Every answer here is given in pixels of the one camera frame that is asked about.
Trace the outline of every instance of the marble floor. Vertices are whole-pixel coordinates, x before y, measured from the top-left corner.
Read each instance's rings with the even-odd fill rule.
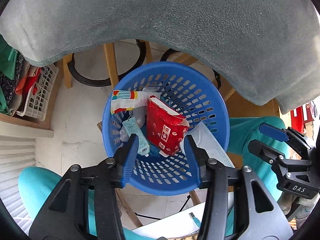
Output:
[[[154,61],[160,60],[166,47],[151,43]],[[134,40],[115,43],[118,73],[127,71],[137,60],[139,49]],[[108,78],[103,48],[101,46],[75,54],[76,68],[83,76],[92,79]],[[214,79],[210,68],[194,63],[196,68],[211,80]],[[60,87],[52,115],[53,138],[36,139],[37,166],[48,168],[60,175],[72,164],[88,167],[106,158],[102,135],[97,123],[102,120],[103,110],[111,87],[95,88],[82,85],[73,80],[73,87]],[[201,202],[205,201],[206,191],[196,190]],[[154,196],[142,192],[131,185],[123,189],[124,196],[134,212],[156,218],[164,218],[177,213],[188,194],[177,196]],[[189,200],[184,209],[193,206]],[[122,211],[122,223],[128,229],[135,226]],[[146,225],[155,220],[140,218]]]

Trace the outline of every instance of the red box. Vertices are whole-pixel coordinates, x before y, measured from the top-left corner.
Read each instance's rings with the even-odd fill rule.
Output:
[[[147,139],[168,155],[180,150],[179,143],[188,131],[187,119],[155,96],[148,99]]]

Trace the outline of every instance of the teal tassel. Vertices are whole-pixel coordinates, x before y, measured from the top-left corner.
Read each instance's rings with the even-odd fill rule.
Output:
[[[201,222],[198,218],[195,217],[195,215],[193,213],[189,213],[190,217],[192,218],[192,220],[196,223],[197,227],[200,228],[201,226]]]

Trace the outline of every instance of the blue plastic basket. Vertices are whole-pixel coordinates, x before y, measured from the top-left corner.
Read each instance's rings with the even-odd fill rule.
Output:
[[[200,72],[174,62],[156,62],[139,67],[126,75],[115,90],[139,91],[144,87],[158,87],[165,101],[173,102],[173,108],[189,122],[189,130],[203,121],[218,142],[227,150],[229,142],[229,118],[225,103],[215,86]],[[128,113],[110,113],[112,95],[104,109],[102,120],[103,143],[109,157],[124,143],[119,131]],[[197,187],[187,158],[178,152],[175,156],[155,157],[137,155],[129,183],[153,195],[179,195]]]

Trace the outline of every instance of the person's leg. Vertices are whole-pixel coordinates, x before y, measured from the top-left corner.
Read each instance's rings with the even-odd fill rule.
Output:
[[[249,165],[266,185],[275,200],[281,196],[281,191],[276,188],[278,183],[276,174],[271,170],[271,165],[264,162],[248,150],[250,141],[257,139],[285,154],[289,157],[289,146],[284,142],[278,142],[259,132],[262,123],[271,124],[277,128],[286,128],[283,121],[276,116],[253,118],[230,118],[230,140],[228,152],[242,155],[243,165]],[[234,209],[227,218],[226,236],[233,232]]]
[[[35,219],[42,205],[57,185],[61,176],[53,171],[40,168],[25,168],[18,179],[18,187],[22,202],[32,220]],[[152,238],[140,236],[127,228],[123,228],[127,240],[153,240]],[[94,217],[94,191],[89,191],[89,231],[97,235]]]

